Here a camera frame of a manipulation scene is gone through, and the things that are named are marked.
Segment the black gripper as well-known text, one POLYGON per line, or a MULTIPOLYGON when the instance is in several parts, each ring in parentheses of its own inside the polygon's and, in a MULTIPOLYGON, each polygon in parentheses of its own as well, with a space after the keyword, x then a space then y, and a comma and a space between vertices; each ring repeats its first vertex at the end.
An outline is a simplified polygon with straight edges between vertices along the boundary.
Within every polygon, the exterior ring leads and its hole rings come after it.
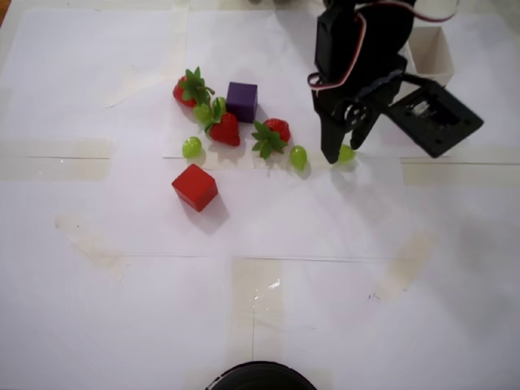
POLYGON ((320 120, 320 145, 325 159, 338 161, 345 126, 353 126, 350 147, 358 150, 382 110, 390 106, 401 88, 407 60, 395 54, 383 62, 358 62, 340 86, 311 92, 320 120))

